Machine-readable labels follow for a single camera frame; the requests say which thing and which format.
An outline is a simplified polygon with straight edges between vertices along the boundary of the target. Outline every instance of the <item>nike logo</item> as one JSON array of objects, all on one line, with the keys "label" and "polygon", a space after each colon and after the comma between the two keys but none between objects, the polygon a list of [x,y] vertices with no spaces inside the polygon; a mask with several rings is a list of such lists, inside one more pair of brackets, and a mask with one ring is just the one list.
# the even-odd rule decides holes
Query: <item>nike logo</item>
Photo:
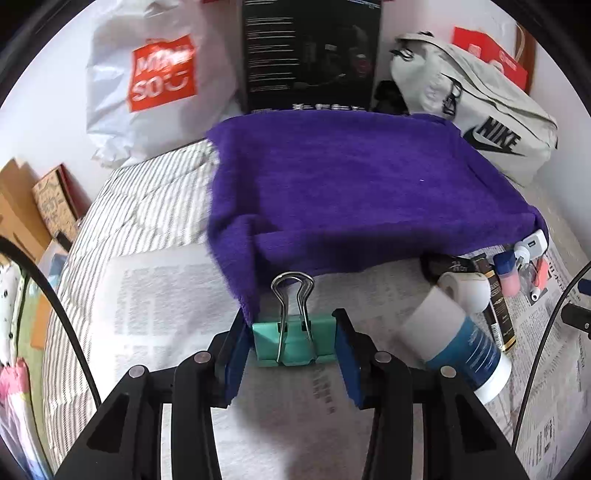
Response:
[{"label": "nike logo", "polygon": [[[482,140],[477,139],[475,135],[481,137]],[[477,150],[524,156],[513,152],[511,148],[519,143],[521,137],[492,117],[489,117],[480,127],[468,130],[463,137]]]}]

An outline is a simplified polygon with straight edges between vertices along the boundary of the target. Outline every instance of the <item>white charger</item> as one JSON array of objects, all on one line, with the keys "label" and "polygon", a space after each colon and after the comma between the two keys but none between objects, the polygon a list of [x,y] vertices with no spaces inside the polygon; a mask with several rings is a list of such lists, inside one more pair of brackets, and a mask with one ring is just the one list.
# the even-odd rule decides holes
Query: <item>white charger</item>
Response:
[{"label": "white charger", "polygon": [[521,242],[517,242],[513,247],[517,258],[517,268],[527,265],[530,260],[541,257],[546,250],[548,250],[548,240],[542,230],[537,230]]}]

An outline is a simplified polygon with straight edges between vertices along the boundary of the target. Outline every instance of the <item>striped fabric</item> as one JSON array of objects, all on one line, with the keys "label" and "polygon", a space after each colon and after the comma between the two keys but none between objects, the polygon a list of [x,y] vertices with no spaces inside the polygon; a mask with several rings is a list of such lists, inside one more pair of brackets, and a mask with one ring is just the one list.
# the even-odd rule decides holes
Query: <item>striped fabric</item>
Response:
[{"label": "striped fabric", "polygon": [[[63,271],[58,296],[86,357],[92,305],[112,257],[205,240],[209,185],[218,156],[208,140],[115,170],[88,211]],[[43,360],[44,415],[55,471],[95,412],[90,390],[52,314]]]}]

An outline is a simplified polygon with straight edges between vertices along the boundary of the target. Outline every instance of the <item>paper towel roll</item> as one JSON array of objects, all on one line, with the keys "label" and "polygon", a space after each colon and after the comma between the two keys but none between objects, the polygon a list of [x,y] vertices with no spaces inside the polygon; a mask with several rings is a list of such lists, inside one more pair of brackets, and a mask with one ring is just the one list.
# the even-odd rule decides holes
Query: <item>paper towel roll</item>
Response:
[{"label": "paper towel roll", "polygon": [[484,312],[491,300],[491,284],[482,273],[444,273],[437,285],[467,314]]}]

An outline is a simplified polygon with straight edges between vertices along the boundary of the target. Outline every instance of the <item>pink bottle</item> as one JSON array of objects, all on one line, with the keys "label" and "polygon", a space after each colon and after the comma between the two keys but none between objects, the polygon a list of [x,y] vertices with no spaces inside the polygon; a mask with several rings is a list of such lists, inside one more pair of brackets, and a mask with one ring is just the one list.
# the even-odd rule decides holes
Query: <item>pink bottle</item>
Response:
[{"label": "pink bottle", "polygon": [[514,297],[517,295],[521,289],[521,284],[519,283],[515,252],[509,250],[497,254],[493,257],[492,261],[495,263],[495,271],[501,281],[503,296]]}]

